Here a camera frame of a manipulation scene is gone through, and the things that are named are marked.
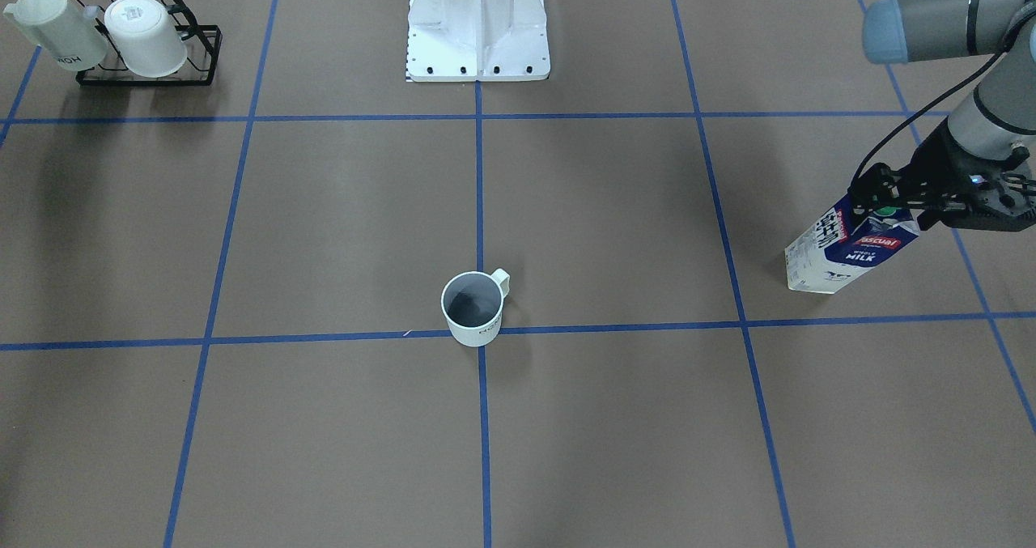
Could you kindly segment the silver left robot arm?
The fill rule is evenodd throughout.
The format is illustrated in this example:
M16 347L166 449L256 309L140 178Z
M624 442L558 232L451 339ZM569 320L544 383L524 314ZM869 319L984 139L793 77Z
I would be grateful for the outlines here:
M987 62L906 167L861 162L847 191L852 226L885 208L917 210L921 230L1033 226L1034 0L877 1L866 10L862 45L873 64Z

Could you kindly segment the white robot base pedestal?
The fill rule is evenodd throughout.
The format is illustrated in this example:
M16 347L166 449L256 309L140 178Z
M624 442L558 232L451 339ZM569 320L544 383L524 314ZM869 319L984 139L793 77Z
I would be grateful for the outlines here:
M551 75L546 0L409 0L405 76L415 83Z

